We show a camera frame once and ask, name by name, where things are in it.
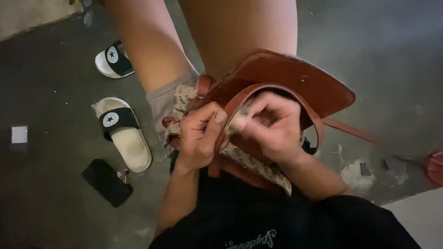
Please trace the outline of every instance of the hand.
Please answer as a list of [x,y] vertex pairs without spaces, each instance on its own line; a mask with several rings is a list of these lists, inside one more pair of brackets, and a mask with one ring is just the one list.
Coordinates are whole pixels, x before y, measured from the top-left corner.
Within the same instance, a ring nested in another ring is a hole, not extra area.
[[[300,104],[271,92],[263,92],[248,106],[248,115],[239,117],[232,126],[245,137],[257,141],[265,156],[283,165],[293,165],[305,154],[300,147]],[[271,112],[276,121],[263,124],[262,111]]]
[[185,172],[208,166],[214,159],[214,147],[228,115],[215,102],[190,112],[180,122],[180,147],[175,163]]

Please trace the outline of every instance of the black smartphone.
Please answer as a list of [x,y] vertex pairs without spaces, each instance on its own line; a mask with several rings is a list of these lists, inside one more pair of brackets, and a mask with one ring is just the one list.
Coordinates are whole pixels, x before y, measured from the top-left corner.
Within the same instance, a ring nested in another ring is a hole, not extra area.
[[134,191],[132,186],[122,182],[115,170],[102,159],[94,159],[83,171],[82,176],[113,207],[123,204]]

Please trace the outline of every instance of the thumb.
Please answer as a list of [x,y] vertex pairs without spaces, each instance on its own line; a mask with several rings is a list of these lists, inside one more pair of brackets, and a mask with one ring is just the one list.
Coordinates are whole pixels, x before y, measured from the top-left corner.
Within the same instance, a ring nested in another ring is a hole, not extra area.
[[203,134],[203,137],[200,140],[202,146],[212,148],[212,150],[214,150],[215,141],[222,132],[223,126],[227,119],[228,114],[226,114],[225,111],[220,111],[212,116],[208,122],[208,125],[206,126],[205,134]]
[[269,128],[255,119],[239,117],[232,122],[232,126],[242,135],[251,137],[260,144],[269,142]]

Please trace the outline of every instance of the gray floor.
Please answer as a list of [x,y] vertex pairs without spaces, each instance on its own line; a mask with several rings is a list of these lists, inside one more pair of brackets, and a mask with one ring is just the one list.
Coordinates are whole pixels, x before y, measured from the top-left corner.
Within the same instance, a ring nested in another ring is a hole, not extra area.
[[[390,175],[381,159],[394,152],[426,155],[443,146],[442,5],[298,1],[298,56],[357,95],[335,117],[384,138],[374,146],[327,128],[319,157],[337,172],[366,161],[375,183],[360,194],[376,204],[431,187],[417,165],[402,164],[401,175]],[[203,72],[179,5],[171,0],[167,6],[188,57]],[[0,247],[146,248],[152,241],[169,159],[152,135],[150,107],[136,76],[113,80],[94,66],[95,55],[116,38],[105,9],[94,3],[82,16],[0,44]],[[134,193],[119,208],[81,177],[95,158],[125,167],[90,107],[110,96],[133,107],[154,158],[148,170],[132,174]],[[10,146],[12,125],[29,127],[25,152]],[[339,145],[342,152],[336,153]]]

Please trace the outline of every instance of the slide sandal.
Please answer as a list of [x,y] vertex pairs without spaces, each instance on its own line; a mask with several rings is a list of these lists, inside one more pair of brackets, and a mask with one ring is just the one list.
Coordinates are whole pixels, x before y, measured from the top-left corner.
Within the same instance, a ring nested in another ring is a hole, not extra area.
[[152,162],[151,151],[132,108],[123,100],[108,97],[95,105],[106,140],[114,142],[128,168],[142,172]]
[[121,41],[114,42],[105,51],[100,52],[95,57],[95,66],[102,75],[114,79],[134,73],[134,68],[126,57]]

